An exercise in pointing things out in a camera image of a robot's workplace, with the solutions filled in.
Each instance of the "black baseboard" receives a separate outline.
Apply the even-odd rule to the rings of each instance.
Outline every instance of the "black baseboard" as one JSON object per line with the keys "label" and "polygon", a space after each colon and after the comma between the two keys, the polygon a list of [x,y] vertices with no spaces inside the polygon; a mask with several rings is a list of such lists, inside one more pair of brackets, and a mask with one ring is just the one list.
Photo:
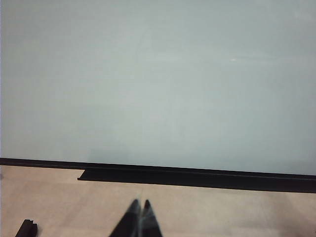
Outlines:
{"label": "black baseboard", "polygon": [[316,193],[316,176],[0,158],[0,165],[84,169],[78,180]]}

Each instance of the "beige floor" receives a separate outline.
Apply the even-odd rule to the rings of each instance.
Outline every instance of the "beige floor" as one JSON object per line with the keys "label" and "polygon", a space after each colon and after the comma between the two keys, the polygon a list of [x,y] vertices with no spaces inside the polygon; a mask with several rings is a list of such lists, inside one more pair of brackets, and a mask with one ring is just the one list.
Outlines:
{"label": "beige floor", "polygon": [[316,237],[316,195],[77,181],[81,170],[2,166],[1,236],[106,237],[149,199],[165,237]]}

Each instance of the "light blue wall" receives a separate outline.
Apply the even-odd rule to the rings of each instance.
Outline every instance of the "light blue wall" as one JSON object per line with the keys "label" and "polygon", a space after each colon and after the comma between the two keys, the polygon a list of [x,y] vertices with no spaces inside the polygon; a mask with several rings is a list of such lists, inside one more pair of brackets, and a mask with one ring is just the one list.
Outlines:
{"label": "light blue wall", "polygon": [[316,174],[316,1],[1,4],[1,157]]}

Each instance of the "black object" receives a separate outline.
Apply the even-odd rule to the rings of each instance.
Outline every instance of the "black object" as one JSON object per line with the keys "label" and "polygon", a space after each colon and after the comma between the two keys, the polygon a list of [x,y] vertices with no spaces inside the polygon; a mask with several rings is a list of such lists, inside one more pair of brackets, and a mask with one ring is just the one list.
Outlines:
{"label": "black object", "polygon": [[150,202],[146,200],[141,211],[139,201],[135,199],[110,237],[162,237]]}
{"label": "black object", "polygon": [[15,237],[35,237],[37,233],[37,224],[30,220],[24,220]]}
{"label": "black object", "polygon": [[0,158],[0,165],[84,169],[79,180],[316,193],[316,176]]}
{"label": "black object", "polygon": [[218,170],[85,170],[78,180],[316,193],[316,177]]}

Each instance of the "floor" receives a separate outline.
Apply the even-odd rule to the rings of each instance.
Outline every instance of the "floor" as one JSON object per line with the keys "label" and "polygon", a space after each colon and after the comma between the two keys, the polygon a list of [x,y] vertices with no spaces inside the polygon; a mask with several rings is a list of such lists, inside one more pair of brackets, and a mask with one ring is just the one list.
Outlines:
{"label": "floor", "polygon": [[135,198],[164,237],[316,237],[316,194],[77,181],[82,170],[1,167],[1,237],[106,237]]}

